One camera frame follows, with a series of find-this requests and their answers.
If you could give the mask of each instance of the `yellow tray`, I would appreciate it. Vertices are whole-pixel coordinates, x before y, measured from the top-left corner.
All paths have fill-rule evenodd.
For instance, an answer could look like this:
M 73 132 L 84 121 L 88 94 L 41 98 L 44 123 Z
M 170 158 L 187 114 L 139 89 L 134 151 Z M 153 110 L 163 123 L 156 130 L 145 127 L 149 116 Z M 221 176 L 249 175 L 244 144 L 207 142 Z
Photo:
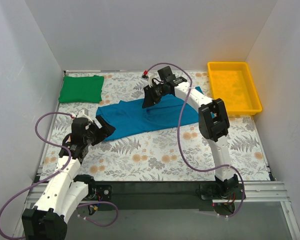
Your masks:
M 211 93 L 222 99 L 228 115 L 255 115 L 262 111 L 246 62 L 208 62 Z

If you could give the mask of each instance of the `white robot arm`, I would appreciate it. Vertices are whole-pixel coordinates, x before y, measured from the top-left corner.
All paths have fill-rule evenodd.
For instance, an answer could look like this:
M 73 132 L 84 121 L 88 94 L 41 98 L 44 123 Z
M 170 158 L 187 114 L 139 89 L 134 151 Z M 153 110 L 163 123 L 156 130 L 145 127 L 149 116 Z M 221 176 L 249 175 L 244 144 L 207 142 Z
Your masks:
M 185 100 L 190 84 L 183 77 L 176 77 L 169 66 L 158 70 L 161 82 L 153 81 L 153 75 L 142 78 L 148 80 L 149 85 L 144 88 L 144 102 L 142 107 L 148 108 L 160 102 L 161 97 L 172 94 Z M 211 148 L 215 166 L 232 164 L 229 155 L 227 134 L 230 126 L 225 104 L 221 99 L 212 99 L 196 89 L 191 89 L 187 99 L 193 109 L 198 112 L 199 130 Z M 215 170 L 215 180 L 223 188 L 223 192 L 231 191 L 239 184 L 238 176 L 231 167 L 221 167 Z
M 70 216 L 82 199 L 96 194 L 93 176 L 78 175 L 78 170 L 88 147 L 99 144 L 115 131 L 101 116 L 96 116 L 96 120 L 92 121 L 87 109 L 81 110 L 73 119 L 71 133 L 62 141 L 71 152 L 69 163 L 61 170 L 69 159 L 68 152 L 61 149 L 55 169 L 60 173 L 50 179 L 33 208 L 25 209 L 22 214 L 27 240 L 65 239 Z

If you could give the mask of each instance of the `green cloth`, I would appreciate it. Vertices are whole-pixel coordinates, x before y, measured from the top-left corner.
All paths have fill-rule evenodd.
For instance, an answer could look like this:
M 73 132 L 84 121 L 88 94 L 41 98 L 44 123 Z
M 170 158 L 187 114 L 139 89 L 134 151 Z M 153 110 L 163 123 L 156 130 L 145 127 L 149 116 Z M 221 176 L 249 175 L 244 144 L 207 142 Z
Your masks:
M 103 76 L 65 76 L 59 103 L 96 103 L 101 99 Z

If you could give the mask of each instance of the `white panel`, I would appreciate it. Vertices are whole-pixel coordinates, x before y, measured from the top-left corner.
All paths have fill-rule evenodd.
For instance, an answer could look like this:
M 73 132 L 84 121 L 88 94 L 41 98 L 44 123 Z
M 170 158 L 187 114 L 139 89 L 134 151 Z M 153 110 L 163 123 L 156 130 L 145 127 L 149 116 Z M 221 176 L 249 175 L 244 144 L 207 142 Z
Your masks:
M 25 1 L 0 0 L 0 208 L 32 183 L 43 150 L 34 126 L 55 108 L 62 76 Z M 39 127 L 43 136 L 50 121 Z M 10 236 L 25 197 L 3 213 L 1 225 Z
M 263 112 L 256 125 L 300 227 L 300 0 L 279 0 L 247 61 Z
M 277 0 L 26 0 L 63 70 L 244 61 Z

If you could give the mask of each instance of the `blue towel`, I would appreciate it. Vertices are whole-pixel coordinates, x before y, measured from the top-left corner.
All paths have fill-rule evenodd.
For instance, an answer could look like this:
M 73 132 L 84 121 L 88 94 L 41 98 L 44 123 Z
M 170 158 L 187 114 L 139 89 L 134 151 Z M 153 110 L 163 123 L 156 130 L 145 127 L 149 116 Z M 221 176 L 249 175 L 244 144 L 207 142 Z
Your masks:
M 115 127 L 114 133 L 106 141 L 178 126 L 183 100 L 169 94 L 162 97 L 158 104 L 148 108 L 142 108 L 143 102 L 143 99 L 120 101 L 97 109 L 96 115 L 101 115 L 108 124 Z M 181 126 L 197 123 L 198 120 L 198 113 L 187 104 Z

